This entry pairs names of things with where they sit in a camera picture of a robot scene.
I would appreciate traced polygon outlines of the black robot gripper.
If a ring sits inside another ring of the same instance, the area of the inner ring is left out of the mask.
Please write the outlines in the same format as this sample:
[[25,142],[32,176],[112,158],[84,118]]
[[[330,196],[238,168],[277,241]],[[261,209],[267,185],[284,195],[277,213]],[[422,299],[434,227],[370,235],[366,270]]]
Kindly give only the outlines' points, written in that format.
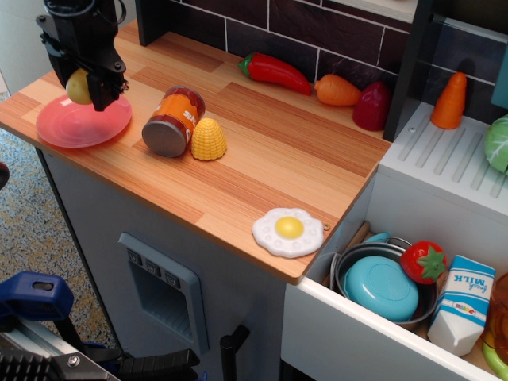
[[125,20],[122,1],[45,1],[37,16],[42,43],[62,87],[78,70],[87,71],[94,110],[105,111],[129,89],[126,66],[114,47]]

